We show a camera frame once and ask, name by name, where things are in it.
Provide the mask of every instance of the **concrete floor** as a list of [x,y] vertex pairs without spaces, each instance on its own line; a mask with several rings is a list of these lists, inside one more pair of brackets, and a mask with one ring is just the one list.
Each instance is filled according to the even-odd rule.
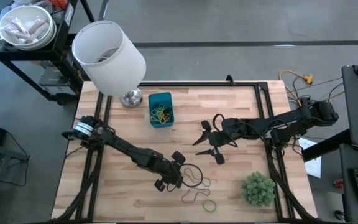
[[[9,3],[0,0],[0,8]],[[94,15],[101,0],[89,1]],[[106,19],[122,26],[134,42],[358,40],[358,1],[353,0],[118,0],[111,1]],[[79,4],[72,32],[87,25]],[[142,49],[147,61],[145,80],[275,80],[281,70],[314,75],[314,83],[341,76],[343,65],[358,64],[358,45],[324,47],[203,47]],[[37,80],[42,70],[18,63]],[[291,85],[294,79],[285,75]],[[341,81],[300,91],[323,99]],[[302,81],[298,87],[306,86]],[[340,120],[331,127],[312,128],[308,135],[328,138],[348,127],[344,96],[332,100]],[[0,223],[48,220],[62,171],[76,103],[48,102],[0,63],[0,127],[9,130],[31,155],[27,185],[1,185]],[[323,157],[323,178],[310,177],[318,215],[335,221],[341,196],[328,193],[340,176],[339,154]],[[24,168],[7,178],[22,181]]]

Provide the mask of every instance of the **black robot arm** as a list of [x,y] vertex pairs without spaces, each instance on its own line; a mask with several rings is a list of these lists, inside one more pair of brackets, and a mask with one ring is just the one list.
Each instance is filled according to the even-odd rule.
[[181,187],[183,176],[180,166],[185,162],[185,158],[178,151],[173,153],[173,161],[169,161],[155,150],[139,148],[123,140],[116,135],[113,128],[104,125],[100,119],[92,116],[83,116],[73,130],[64,132],[62,135],[67,139],[82,140],[81,145],[87,148],[102,144],[117,149],[129,156],[138,167],[161,175],[161,179],[155,182],[156,188],[161,192],[165,189],[165,184]]
[[[304,135],[313,126],[333,125],[339,118],[329,102],[302,98],[301,104],[302,106],[296,110],[267,119],[224,119],[223,115],[217,114],[213,119],[213,126],[216,131],[212,131],[208,121],[202,121],[203,134],[193,145],[208,139],[213,148],[199,152],[197,155],[209,154],[215,157],[218,164],[223,164],[224,158],[219,152],[219,147],[227,144],[237,147],[237,139],[261,138],[267,140],[267,133],[270,132],[269,141],[271,141],[271,145],[283,147],[292,136]],[[219,116],[223,118],[221,122],[222,130],[219,130],[215,125],[216,118]]]

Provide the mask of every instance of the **lamp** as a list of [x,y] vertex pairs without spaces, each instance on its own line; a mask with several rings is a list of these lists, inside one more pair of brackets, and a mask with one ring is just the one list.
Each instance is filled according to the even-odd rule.
[[137,86],[146,73],[146,62],[117,24],[98,21],[87,25],[76,35],[72,49],[101,93],[120,96],[125,107],[140,105],[142,92]]

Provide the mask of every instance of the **blue container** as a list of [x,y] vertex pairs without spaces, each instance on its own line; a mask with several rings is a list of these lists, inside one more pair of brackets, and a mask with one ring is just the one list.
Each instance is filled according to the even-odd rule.
[[[167,122],[163,124],[159,123],[158,121],[152,120],[152,111],[158,110],[159,108],[163,108],[165,114],[169,113],[170,115],[170,118],[167,120]],[[150,116],[150,124],[155,128],[163,128],[173,125],[173,121],[175,119],[173,117],[171,93],[155,93],[149,95],[149,116]]]

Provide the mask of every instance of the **green plant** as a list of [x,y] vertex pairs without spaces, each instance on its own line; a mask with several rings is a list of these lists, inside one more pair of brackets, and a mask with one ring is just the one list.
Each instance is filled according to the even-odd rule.
[[269,206],[274,199],[275,183],[260,172],[253,172],[241,182],[242,197],[252,206]]

